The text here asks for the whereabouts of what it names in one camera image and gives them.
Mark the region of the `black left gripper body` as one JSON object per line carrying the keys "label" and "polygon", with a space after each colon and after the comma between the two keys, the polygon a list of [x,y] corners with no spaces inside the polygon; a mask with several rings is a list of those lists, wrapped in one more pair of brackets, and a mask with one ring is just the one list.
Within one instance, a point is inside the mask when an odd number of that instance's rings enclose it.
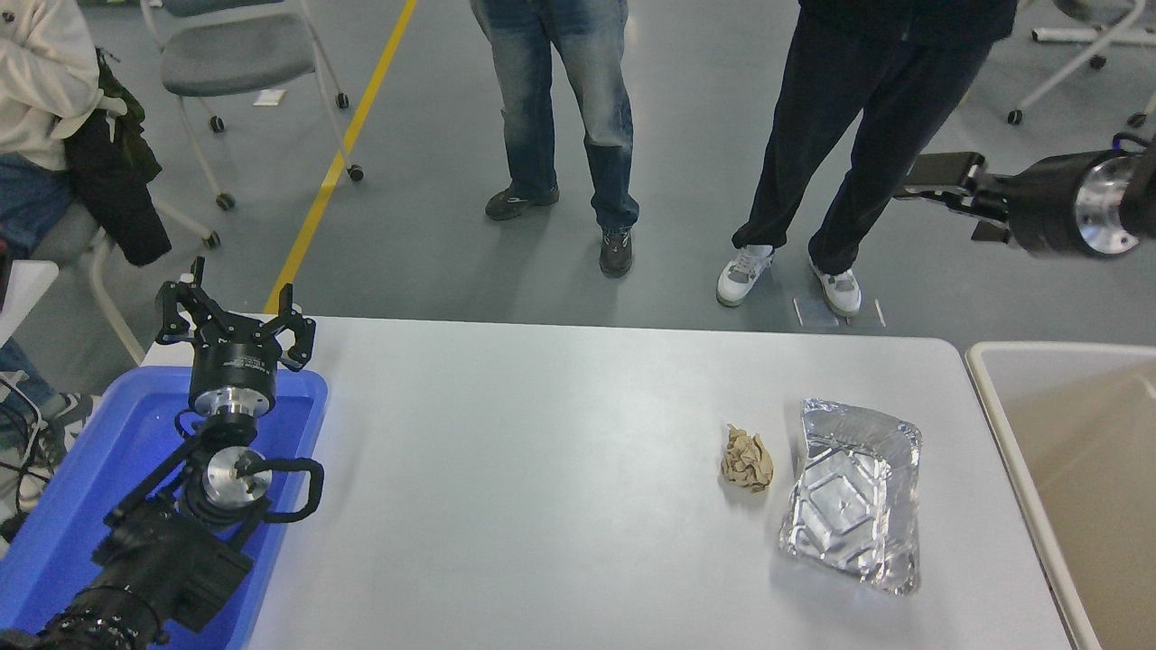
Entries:
{"label": "black left gripper body", "polygon": [[190,399],[210,394],[218,387],[249,387],[265,398],[275,396],[275,340],[255,342],[243,338],[232,341],[208,328],[199,328],[193,346]]}

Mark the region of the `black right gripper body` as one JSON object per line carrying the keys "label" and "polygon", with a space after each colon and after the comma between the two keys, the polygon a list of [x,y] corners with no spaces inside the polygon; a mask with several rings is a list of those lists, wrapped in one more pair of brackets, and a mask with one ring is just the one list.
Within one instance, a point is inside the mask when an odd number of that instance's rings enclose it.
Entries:
{"label": "black right gripper body", "polygon": [[1098,256],[1080,232],[1075,198],[1101,152],[1044,158],[1001,180],[1011,241],[1035,256]]}

